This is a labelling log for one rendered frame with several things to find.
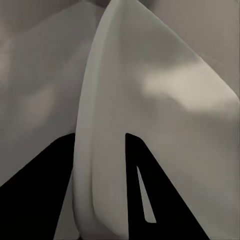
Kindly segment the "bowl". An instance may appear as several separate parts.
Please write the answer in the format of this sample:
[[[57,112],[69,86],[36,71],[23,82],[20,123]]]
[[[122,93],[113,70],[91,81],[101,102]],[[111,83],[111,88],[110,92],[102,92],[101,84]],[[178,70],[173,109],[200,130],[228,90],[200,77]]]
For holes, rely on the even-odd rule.
[[[144,141],[210,240],[240,240],[240,99],[138,0],[111,0],[81,89],[72,211],[83,240],[129,240],[126,133]],[[156,219],[137,167],[145,220]]]

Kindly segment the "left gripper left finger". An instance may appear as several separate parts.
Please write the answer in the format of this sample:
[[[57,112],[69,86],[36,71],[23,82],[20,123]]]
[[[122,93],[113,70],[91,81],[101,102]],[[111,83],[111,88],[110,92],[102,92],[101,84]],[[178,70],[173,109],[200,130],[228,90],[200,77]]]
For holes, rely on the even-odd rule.
[[[53,240],[73,168],[75,133],[56,139],[0,187],[0,240]]]

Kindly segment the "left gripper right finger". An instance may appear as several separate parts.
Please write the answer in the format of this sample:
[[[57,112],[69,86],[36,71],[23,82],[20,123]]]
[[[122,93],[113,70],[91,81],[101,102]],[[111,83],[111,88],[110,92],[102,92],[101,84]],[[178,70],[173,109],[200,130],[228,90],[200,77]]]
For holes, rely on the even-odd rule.
[[[126,133],[129,240],[210,240],[144,141]],[[139,168],[156,223],[145,220]]]

